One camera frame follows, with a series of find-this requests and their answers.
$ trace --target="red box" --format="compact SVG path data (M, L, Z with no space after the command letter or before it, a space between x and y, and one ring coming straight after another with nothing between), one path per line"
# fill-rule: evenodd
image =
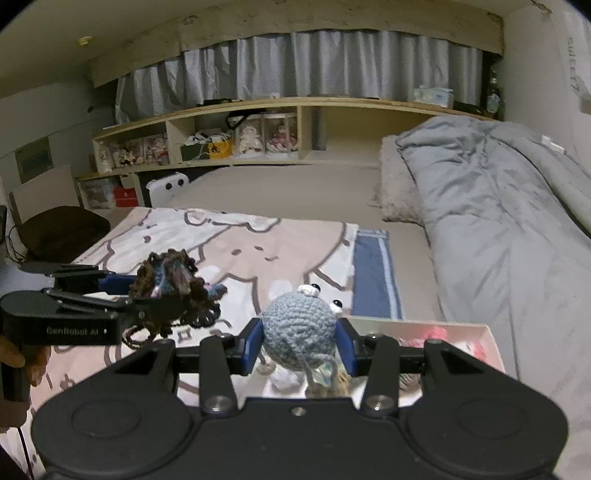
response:
M137 207L139 206L135 189L124 189L117 187L113 189L115 195L115 204L117 207Z

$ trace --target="bottle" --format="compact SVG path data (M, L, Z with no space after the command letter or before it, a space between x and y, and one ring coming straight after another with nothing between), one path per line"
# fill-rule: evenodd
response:
M501 90L499 88L499 80L496 76L496 72L491 70L491 78L489 79L488 88L486 90L486 111L491 117L496 118L498 116L500 104Z

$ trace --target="human hand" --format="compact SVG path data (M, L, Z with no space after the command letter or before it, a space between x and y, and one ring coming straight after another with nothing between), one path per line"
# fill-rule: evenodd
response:
M25 361L18 348L6 337L0 335L0 364L13 368L25 368L25 374L33 387L43 380L47 362L51 355L51 347L42 347L32 361ZM20 427L27 419L30 403L4 400L0 395L0 430L10 427Z

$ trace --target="gray curtain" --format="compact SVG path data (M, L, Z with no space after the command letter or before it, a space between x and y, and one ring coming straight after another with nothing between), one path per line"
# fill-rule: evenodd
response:
M419 85L479 103L482 51L447 40L369 30L262 35L186 51L119 79L124 123L206 99L346 95L412 100Z

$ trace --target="blue gripper pad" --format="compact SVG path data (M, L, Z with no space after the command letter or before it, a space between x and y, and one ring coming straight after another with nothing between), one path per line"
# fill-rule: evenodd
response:
M129 287L135 279L135 275L110 273L105 278L99 279L99 290L109 295L127 295L129 294Z
M255 326L246 337L244 344L244 354L242 355L242 369L245 375L252 372L255 366L256 359L259 352L261 351L261 345L264 338L264 330L262 327L262 321L257 319Z
M353 339L347 333L343 322L339 319L336 322L336 347L339 349L340 359L351 377L357 376L357 360L355 359L355 348Z

